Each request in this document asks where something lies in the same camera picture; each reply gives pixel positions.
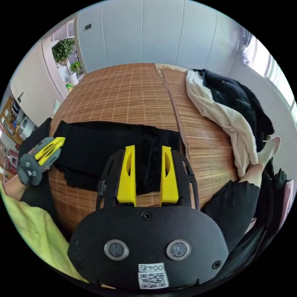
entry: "white blanket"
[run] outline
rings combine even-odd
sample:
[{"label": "white blanket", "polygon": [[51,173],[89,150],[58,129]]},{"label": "white blanket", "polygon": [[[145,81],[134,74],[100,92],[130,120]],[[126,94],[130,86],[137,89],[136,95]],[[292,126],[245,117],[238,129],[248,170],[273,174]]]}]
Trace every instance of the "white blanket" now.
[{"label": "white blanket", "polygon": [[198,72],[188,70],[186,89],[201,115],[217,123],[230,136],[235,166],[239,178],[242,178],[249,163],[258,163],[256,140],[251,126],[239,112],[213,100],[210,89],[203,86]]}]

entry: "person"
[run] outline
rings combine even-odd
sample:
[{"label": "person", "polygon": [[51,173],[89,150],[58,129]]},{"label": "person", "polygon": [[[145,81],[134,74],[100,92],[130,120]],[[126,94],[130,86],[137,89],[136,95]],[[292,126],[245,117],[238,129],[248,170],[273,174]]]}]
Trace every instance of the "person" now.
[{"label": "person", "polygon": [[254,215],[262,174],[268,161],[278,152],[280,145],[279,136],[270,138],[257,154],[258,163],[249,164],[243,178],[229,181],[201,209],[220,227],[229,253],[255,224],[257,218]]},{"label": "person", "polygon": [[25,190],[26,186],[21,183],[17,174],[7,182],[0,181],[4,205],[23,240],[39,258],[57,271],[87,282],[78,274],[68,258],[69,243],[48,212],[21,201]]},{"label": "person", "polygon": [[[268,161],[278,152],[281,138],[270,138],[262,151],[258,153],[258,163],[250,164],[245,176],[238,183],[247,182],[257,189],[259,194],[262,173]],[[31,207],[21,201],[26,189],[18,175],[2,184],[0,192],[4,204],[17,230],[30,248],[47,264],[55,269],[84,282],[67,256],[69,243],[43,209]]]}]

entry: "green leaves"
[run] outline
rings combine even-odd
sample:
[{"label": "green leaves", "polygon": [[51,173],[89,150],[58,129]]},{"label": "green leaves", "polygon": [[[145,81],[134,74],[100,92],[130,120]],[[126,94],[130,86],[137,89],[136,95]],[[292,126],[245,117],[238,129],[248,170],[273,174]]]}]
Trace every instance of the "green leaves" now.
[{"label": "green leaves", "polygon": [[74,63],[72,63],[72,64],[70,65],[70,69],[71,69],[73,72],[79,70],[80,67],[81,67],[81,65],[80,65],[80,61],[75,61]]},{"label": "green leaves", "polygon": [[53,47],[52,52],[56,63],[65,65],[69,56],[74,50],[74,38],[64,38],[59,40]]}]

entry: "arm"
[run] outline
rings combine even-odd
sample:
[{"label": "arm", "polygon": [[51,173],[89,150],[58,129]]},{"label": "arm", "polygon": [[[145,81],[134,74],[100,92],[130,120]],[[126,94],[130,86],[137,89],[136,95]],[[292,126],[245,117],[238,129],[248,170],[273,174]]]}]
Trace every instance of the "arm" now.
[{"label": "arm", "polygon": [[15,175],[12,179],[3,184],[3,188],[7,196],[20,201],[26,186],[20,182],[19,176]]}]

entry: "leg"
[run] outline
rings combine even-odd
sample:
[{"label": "leg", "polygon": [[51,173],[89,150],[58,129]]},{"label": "leg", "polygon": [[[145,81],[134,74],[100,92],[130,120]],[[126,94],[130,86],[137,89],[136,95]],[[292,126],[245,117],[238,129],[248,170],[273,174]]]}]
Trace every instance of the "leg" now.
[{"label": "leg", "polygon": [[266,167],[268,161],[278,152],[280,145],[281,138],[279,136],[270,138],[265,144],[263,150],[258,153],[258,164],[250,164],[247,173],[239,181],[239,183],[247,181],[260,188],[263,170]]},{"label": "leg", "polygon": [[249,182],[253,183],[257,187],[261,187],[262,182],[262,173],[263,173],[263,167],[259,164],[255,165],[249,165],[249,168],[247,170],[247,173],[245,176],[239,181],[239,183],[242,182]]}]

